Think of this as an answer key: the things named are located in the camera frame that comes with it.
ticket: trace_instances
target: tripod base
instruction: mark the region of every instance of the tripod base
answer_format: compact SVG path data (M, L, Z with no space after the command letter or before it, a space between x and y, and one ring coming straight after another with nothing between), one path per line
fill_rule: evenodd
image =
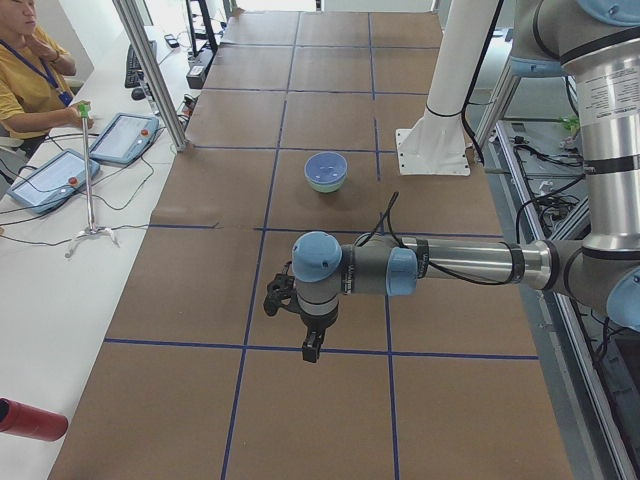
M69 243L69 248L67 249L67 253L64 254L65 258L71 258L73 252L78 245L78 242L84 240L86 238L93 239L96 238L97 235L109 235L111 241L114 243L116 247L119 247L118 240L116 239L116 232L114 232L111 228L108 227L94 227L94 228L85 228L78 232L73 240Z

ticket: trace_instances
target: warning label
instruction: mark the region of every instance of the warning label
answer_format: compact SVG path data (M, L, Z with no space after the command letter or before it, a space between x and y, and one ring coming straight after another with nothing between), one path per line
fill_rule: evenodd
M580 124L608 122L640 113L640 65L577 84Z

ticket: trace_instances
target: yellow shirt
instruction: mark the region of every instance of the yellow shirt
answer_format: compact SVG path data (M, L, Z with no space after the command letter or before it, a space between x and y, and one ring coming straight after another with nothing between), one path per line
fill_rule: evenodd
M69 53L40 27L36 27L33 35L51 45L51 47L60 52L60 55ZM28 47L18 50L18 52L46 75L40 59ZM64 77L56 72L53 67L50 70L60 88L71 93ZM64 104L58 98L58 92L49 82L22 63L3 45L0 45L0 122L19 113L44 113L61 108L64 108ZM9 130L9 134L12 137L16 138L32 138L47 133L46 131L18 133L11 131L9 128L7 130Z

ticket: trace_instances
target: white pipe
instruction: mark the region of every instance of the white pipe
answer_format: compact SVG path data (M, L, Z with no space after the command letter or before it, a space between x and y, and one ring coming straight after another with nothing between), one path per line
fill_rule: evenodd
M424 115L397 130L402 175L469 175L462 111L500 0L453 0Z

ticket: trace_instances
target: lanyard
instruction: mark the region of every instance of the lanyard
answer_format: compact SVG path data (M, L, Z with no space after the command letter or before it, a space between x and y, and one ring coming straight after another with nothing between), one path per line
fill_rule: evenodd
M44 73L42 73L38 69L38 67L36 67L33 63L31 63L29 60L27 60L25 57L23 57L20 54L20 52L15 50L11 45L7 44L4 40L0 39L0 45L2 45L4 48L9 50L18 60L20 60L22 63L24 63L27 67L29 67L35 73L37 73L42 78L44 78L47 81L47 83L49 83L49 85L51 85L54 88L54 90L56 92L58 92L58 96L60 97L60 100L63 103L65 103L65 106L68 105L68 103L66 103L65 99L67 98L67 96L69 94L67 92L64 92L60 88L60 85L58 84L58 81L56 80L56 77L53 75L53 72L51 71L51 68L49 68L49 65L44 60L40 59L40 63L42 64L42 67L44 68L44 71L46 72L46 75Z

